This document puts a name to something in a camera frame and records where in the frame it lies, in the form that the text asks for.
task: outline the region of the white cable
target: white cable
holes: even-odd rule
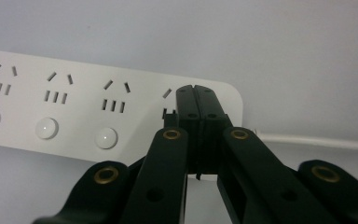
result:
[[[311,146],[318,146],[318,147],[336,147],[336,148],[347,148],[347,149],[358,150],[358,141],[291,135],[291,134],[269,134],[269,133],[261,133],[259,130],[254,130],[254,132],[262,141],[265,142],[302,144],[302,145],[311,145]]]

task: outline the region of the power strip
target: power strip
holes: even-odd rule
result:
[[[185,85],[213,89],[241,126],[242,99],[227,83],[0,51],[0,146],[130,165]]]

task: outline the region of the gray background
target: gray background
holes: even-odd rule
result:
[[[224,81],[245,127],[358,140],[358,0],[0,1],[0,50]],[[358,176],[358,151],[270,146]],[[0,147],[0,223],[58,211],[90,165]],[[188,223],[228,221],[213,185],[189,184]]]

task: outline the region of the socket outlet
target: socket outlet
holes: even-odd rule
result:
[[[0,51],[0,146],[130,165],[185,85],[213,89],[241,126],[242,99],[227,83]]]

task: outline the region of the white power strip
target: white power strip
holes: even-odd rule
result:
[[[242,99],[227,83],[0,51],[0,146],[130,165],[185,85],[214,90],[241,126]]]

